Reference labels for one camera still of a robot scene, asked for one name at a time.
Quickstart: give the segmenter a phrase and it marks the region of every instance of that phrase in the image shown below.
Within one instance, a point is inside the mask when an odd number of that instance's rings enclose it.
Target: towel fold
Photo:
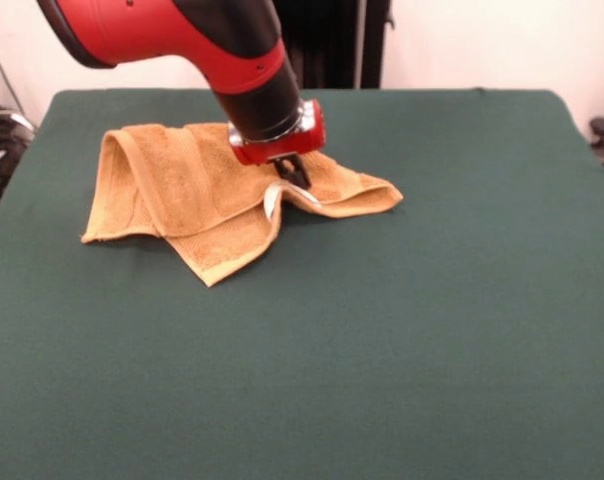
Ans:
[[[313,183],[308,193],[281,181],[273,165],[241,165],[225,124],[109,131],[82,242],[140,234],[164,238],[213,286],[275,241],[284,200],[331,218],[380,213],[402,200],[388,181],[341,167],[319,152],[303,159]]]

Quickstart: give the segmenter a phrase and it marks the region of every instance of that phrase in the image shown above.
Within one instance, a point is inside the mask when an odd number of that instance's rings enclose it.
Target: green tablecloth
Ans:
[[[105,130],[208,92],[56,97],[0,206],[0,480],[604,479],[604,170],[545,92],[319,92],[393,213],[286,211],[208,290],[83,246]]]

